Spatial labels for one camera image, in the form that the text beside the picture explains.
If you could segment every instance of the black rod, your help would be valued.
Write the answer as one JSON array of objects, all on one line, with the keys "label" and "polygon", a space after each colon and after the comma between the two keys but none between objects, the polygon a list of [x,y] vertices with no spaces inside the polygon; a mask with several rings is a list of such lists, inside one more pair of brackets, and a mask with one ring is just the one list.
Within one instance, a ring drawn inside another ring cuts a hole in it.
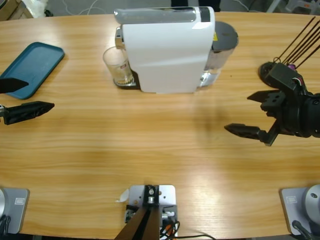
[{"label": "black rod", "polygon": [[295,69],[297,69],[298,67],[300,67],[308,58],[310,58],[318,49],[320,48],[320,44],[319,46],[316,47],[315,50],[313,50]]},{"label": "black rod", "polygon": [[303,54],[306,53],[306,51],[308,51],[318,40],[319,40],[319,32],[317,32],[320,29],[320,27],[318,27],[318,29],[310,36],[312,37],[313,35],[315,35],[305,46],[303,49],[301,49],[301,51],[290,61],[290,63],[295,63]]},{"label": "black rod", "polygon": [[284,59],[284,63],[288,61],[288,58],[291,58],[293,52],[300,46],[300,44],[306,39],[306,37],[308,37],[308,35],[315,29],[315,27],[319,24],[320,20],[317,21],[314,26],[310,29],[310,31],[303,37],[303,39],[297,44],[297,46],[295,46],[295,48],[289,53],[289,55]]},{"label": "black rod", "polygon": [[295,37],[295,39],[289,44],[289,46],[283,51],[283,53],[279,56],[279,59],[282,57],[283,54],[291,47],[292,44],[300,37],[300,35],[306,30],[306,28],[311,24],[311,22],[315,19],[316,17],[314,16],[311,18],[311,20],[305,25],[305,27],[302,29],[302,31]]}]

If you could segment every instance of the white coffee machine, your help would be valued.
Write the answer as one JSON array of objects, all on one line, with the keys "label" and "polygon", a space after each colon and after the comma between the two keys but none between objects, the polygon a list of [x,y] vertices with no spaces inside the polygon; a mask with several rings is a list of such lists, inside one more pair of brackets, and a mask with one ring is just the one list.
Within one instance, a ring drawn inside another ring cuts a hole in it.
[{"label": "white coffee machine", "polygon": [[115,45],[147,93],[192,93],[201,84],[215,32],[211,7],[116,9]]}]

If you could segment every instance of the cable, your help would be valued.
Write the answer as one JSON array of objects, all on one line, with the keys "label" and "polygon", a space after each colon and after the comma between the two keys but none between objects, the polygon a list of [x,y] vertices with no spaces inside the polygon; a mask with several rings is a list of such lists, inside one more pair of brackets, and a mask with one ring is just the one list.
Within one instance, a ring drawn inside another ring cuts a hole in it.
[{"label": "cable", "polygon": [[99,0],[95,0],[95,1],[91,4],[91,6],[89,7],[89,11],[88,11],[87,15],[90,14],[91,9],[94,7],[95,3],[98,2],[98,1],[99,1]]},{"label": "cable", "polygon": [[209,234],[200,234],[200,235],[193,235],[193,236],[171,236],[168,239],[195,239],[200,237],[208,237],[212,240],[216,240],[213,236],[210,236]]},{"label": "cable", "polygon": [[239,3],[242,7],[244,7],[249,12],[249,8],[246,5],[244,5],[242,1],[240,0],[232,0],[232,1]]},{"label": "cable", "polygon": [[253,1],[250,3],[250,5],[249,5],[249,7],[248,7],[249,10],[252,8],[252,6],[255,4],[256,1],[257,1],[257,0],[253,0]]},{"label": "cable", "polygon": [[84,13],[85,11],[88,11],[88,13],[89,13],[89,12],[91,11],[91,9],[99,9],[99,10],[101,10],[104,14],[107,14],[107,12],[106,12],[103,8],[95,7],[95,6],[93,6],[93,4],[91,5],[91,7],[82,10],[82,11],[79,12],[78,14],[73,14],[72,12],[69,11],[68,5],[66,4],[65,0],[62,0],[62,3],[63,3],[64,6],[65,6],[65,11],[66,11],[69,15],[71,15],[71,16],[81,15],[81,14]]},{"label": "cable", "polygon": [[213,236],[209,234],[199,234],[199,235],[191,235],[191,236],[176,236],[176,233],[178,232],[180,227],[180,222],[171,222],[167,226],[163,226],[160,230],[160,239],[163,237],[165,240],[171,240],[171,239],[195,239],[195,238],[201,238],[201,237],[208,237],[212,240],[216,240]]}]

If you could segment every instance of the sticker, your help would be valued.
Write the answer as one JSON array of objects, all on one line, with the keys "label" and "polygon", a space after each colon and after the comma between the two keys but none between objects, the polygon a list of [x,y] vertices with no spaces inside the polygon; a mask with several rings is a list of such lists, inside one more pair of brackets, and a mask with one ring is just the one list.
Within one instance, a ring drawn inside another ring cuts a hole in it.
[{"label": "sticker", "polygon": [[24,205],[25,204],[25,198],[17,197],[14,201],[14,205]]},{"label": "sticker", "polygon": [[218,35],[217,35],[216,32],[215,32],[214,35],[213,35],[213,41],[218,41]]},{"label": "sticker", "polygon": [[286,202],[288,204],[296,204],[298,201],[297,201],[297,197],[296,196],[287,196],[286,197]]}]

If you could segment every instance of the wooden table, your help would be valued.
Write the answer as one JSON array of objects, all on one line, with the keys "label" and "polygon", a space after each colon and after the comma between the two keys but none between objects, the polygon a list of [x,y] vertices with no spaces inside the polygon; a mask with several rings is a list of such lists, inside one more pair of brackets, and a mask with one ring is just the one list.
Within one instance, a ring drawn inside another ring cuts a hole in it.
[{"label": "wooden table", "polygon": [[[33,120],[0,125],[0,184],[27,188],[26,234],[114,238],[124,224],[131,185],[176,187],[180,235],[219,239],[288,234],[279,190],[320,181],[320,140],[280,135],[272,147],[224,130],[245,123],[268,130],[250,94],[269,89],[257,68],[278,56],[310,16],[217,13],[239,45],[218,81],[194,94],[117,88],[102,55],[114,45],[112,15],[0,22],[0,71],[32,42],[62,47],[65,57],[28,100],[2,94],[7,107],[55,103]],[[320,55],[299,69],[320,92]]]}]

